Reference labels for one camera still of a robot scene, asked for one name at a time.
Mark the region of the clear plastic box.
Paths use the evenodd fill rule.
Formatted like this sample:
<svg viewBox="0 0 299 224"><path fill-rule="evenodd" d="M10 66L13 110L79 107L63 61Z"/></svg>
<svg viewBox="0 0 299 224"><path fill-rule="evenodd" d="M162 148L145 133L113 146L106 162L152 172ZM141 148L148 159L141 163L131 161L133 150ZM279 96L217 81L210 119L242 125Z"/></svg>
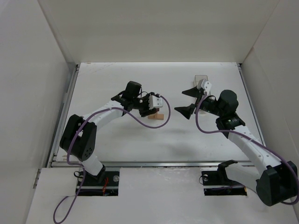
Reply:
<svg viewBox="0 0 299 224"><path fill-rule="evenodd" d="M195 75L195 77L194 77L193 86L194 86L194 88L196 88L196 90L198 90L198 92L200 92L202 79L205 79L206 81L208 81L208 76L206 76L206 75ZM195 110L196 110L196 108L198 106L198 103L201 100L201 98L202 98L202 96L200 98L196 99L196 101L195 101Z"/></svg>

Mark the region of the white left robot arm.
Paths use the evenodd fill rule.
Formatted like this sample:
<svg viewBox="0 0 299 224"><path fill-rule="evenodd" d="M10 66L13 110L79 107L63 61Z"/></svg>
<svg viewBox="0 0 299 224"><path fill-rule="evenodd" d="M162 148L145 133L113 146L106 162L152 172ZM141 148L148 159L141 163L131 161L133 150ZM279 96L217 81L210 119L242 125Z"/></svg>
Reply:
<svg viewBox="0 0 299 224"><path fill-rule="evenodd" d="M141 117L147 117L163 107L163 99L159 94L150 92L142 97L141 89L140 83L129 81L126 89L94 111L95 115L93 113L85 116L73 114L69 117L59 146L67 152L75 134L81 133L76 137L70 155L78 159L86 172L95 179L99 179L105 172L104 165L94 153L97 131L132 110L138 110Z"/></svg>

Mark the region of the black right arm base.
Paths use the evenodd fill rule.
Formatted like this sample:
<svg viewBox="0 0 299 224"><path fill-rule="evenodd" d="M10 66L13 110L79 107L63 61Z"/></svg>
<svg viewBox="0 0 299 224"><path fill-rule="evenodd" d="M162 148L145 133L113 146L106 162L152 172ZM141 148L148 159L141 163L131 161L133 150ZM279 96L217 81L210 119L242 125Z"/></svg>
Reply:
<svg viewBox="0 0 299 224"><path fill-rule="evenodd" d="M199 183L204 186L205 196L247 196L244 185L228 179L225 168L238 164L229 160L218 165L216 170L201 171Z"/></svg>

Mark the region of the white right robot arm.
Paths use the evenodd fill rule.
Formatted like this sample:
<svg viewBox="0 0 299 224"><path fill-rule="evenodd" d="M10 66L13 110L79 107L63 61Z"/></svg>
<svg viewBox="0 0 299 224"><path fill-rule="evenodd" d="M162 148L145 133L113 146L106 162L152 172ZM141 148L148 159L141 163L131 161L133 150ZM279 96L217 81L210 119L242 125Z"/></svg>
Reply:
<svg viewBox="0 0 299 224"><path fill-rule="evenodd" d="M217 99L209 95L211 85L193 87L182 94L196 98L194 104L176 107L185 118L198 115L200 110L216 115L216 131L205 134L222 133L233 142L254 164L250 171L237 161L229 160L218 165L222 185L238 182L254 191L267 206L277 203L295 205L299 202L298 170L292 161L286 161L279 154L260 143L250 132L245 122L237 115L239 105L237 95L231 90L223 90Z"/></svg>

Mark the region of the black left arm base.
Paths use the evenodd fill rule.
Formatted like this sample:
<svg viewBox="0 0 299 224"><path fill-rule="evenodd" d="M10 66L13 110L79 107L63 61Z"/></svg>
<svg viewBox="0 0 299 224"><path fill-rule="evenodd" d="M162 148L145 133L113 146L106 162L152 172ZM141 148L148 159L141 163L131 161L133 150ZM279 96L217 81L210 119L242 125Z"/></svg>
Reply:
<svg viewBox="0 0 299 224"><path fill-rule="evenodd" d="M86 174L83 180L83 171L75 171L77 178L75 193L78 196L118 196L119 194L119 171L106 171L101 180L96 180L90 174Z"/></svg>

